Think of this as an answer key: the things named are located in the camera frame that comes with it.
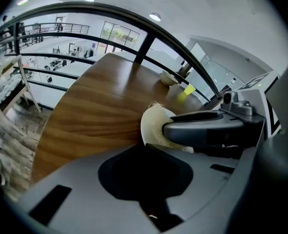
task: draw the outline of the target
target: wooden table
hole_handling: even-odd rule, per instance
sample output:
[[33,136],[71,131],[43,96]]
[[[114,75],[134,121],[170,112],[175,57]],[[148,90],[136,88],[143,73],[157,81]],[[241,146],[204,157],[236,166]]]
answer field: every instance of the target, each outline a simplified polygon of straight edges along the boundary
[[38,143],[32,182],[76,158],[140,142],[142,114],[154,101],[176,114],[202,106],[179,85],[164,85],[156,72],[107,54],[68,89],[52,112]]

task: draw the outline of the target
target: person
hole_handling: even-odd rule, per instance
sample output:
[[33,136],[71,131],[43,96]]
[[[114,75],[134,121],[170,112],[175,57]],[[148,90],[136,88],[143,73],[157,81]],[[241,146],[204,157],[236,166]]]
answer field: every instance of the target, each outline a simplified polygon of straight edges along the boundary
[[5,16],[3,17],[3,19],[2,19],[3,24],[6,24],[6,19],[7,19],[7,15],[5,15]]
[[91,49],[91,50],[90,50],[90,53],[89,53],[89,57],[92,57],[92,56],[94,56],[94,51],[93,51],[93,49]]
[[77,50],[76,50],[76,49],[73,49],[71,55],[75,57],[75,56],[77,55]]
[[[8,33],[10,34],[11,37],[14,36],[14,25],[11,25],[8,27]],[[10,41],[8,43],[8,48],[10,49],[11,52],[13,52],[13,42],[12,41]]]
[[62,27],[61,23],[59,23],[57,26],[57,32],[62,31],[62,29],[63,29],[63,27]]
[[[25,36],[25,35],[26,35],[25,24],[24,24],[23,22],[21,22],[21,23],[19,24],[19,33],[21,33],[22,36]],[[26,45],[27,47],[29,47],[28,38],[22,39],[22,42],[24,42],[25,45]]]

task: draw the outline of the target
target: black handrail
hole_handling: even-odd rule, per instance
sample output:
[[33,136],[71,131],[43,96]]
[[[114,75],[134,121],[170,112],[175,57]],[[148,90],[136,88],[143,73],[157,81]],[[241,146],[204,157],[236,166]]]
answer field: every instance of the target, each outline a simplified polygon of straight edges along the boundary
[[[11,57],[11,56],[16,56],[16,53],[10,53],[10,54],[5,54],[6,57]],[[95,63],[94,60],[86,59],[86,58],[81,58],[81,57],[74,57],[71,55],[63,55],[63,54],[52,54],[52,53],[20,53],[22,56],[26,57],[50,57],[50,58],[59,58],[59,59],[66,59],[66,60],[73,60],[73,61],[78,61],[78,62],[83,62],[87,63],[90,65],[93,65]]]
[[134,55],[137,54],[137,51],[134,49],[131,49],[129,47],[126,47],[122,44],[116,43],[114,41],[106,40],[99,37],[93,37],[89,35],[83,35],[83,34],[77,34],[77,33],[68,33],[68,32],[43,32],[43,33],[36,33],[36,34],[30,34],[25,36],[17,37],[17,39],[25,39],[25,38],[36,38],[36,37],[74,37],[74,38],[80,38],[80,39],[86,39],[86,40],[92,40],[92,41],[98,41],[105,44],[110,44],[113,47],[118,47],[120,49],[123,49],[125,51],[128,51]]
[[[189,65],[191,65],[198,74],[203,78],[203,80],[210,86],[217,98],[221,98],[221,95],[215,86],[212,78],[209,76],[204,67],[195,58],[195,56],[174,36],[169,32],[158,26],[157,24],[151,22],[150,20],[133,13],[131,11],[115,7],[112,5],[102,4],[102,3],[88,3],[88,2],[62,2],[46,5],[39,7],[30,11],[27,11],[0,27],[0,32],[7,29],[9,26],[16,27],[14,40],[17,41],[18,37],[18,27],[19,22],[24,21],[29,18],[34,18],[42,15],[57,14],[57,13],[86,13],[86,14],[96,14],[101,16],[107,16],[110,18],[115,18],[126,23],[132,24],[148,33],[148,35],[158,38],[174,51],[176,51]],[[19,54],[19,48],[15,47],[16,54]],[[140,48],[137,55],[143,56],[145,49]]]
[[46,70],[46,69],[38,69],[38,68],[26,68],[23,67],[24,70],[26,71],[32,71],[32,72],[39,72],[39,73],[43,73],[43,74],[49,74],[52,76],[60,76],[60,77],[65,77],[65,78],[69,78],[69,79],[78,79],[79,76],[75,76],[75,75],[70,75],[67,73],[63,73],[63,72],[58,72],[58,71],[52,71],[52,70]]
[[48,84],[48,83],[44,83],[44,82],[36,81],[36,80],[27,80],[27,82],[33,83],[39,86],[47,87],[47,88],[53,88],[53,89],[65,91],[65,92],[68,90],[68,88],[65,88],[65,87],[60,87],[60,86],[56,86],[56,85],[52,85],[52,84]]

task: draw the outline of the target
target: yellow object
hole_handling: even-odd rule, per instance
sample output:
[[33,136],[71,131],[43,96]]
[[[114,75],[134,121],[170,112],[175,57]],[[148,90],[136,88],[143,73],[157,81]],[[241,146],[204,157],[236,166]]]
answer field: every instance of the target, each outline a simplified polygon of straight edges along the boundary
[[184,90],[184,93],[186,95],[190,95],[193,91],[195,91],[196,89],[189,83],[187,88]]
[[177,103],[183,103],[186,98],[187,98],[187,95],[184,92],[182,92],[177,96],[176,102]]

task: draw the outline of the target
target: white ceiling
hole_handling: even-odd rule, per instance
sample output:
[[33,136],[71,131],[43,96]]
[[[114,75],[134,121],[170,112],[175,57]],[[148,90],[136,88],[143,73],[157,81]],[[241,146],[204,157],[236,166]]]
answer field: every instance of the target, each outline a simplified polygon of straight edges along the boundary
[[273,69],[282,70],[288,64],[288,32],[266,0],[95,0],[95,2],[115,5],[147,18],[151,12],[158,12],[161,15],[161,22],[158,24],[172,34],[224,45],[243,55],[248,54],[250,59],[253,57],[260,59]]

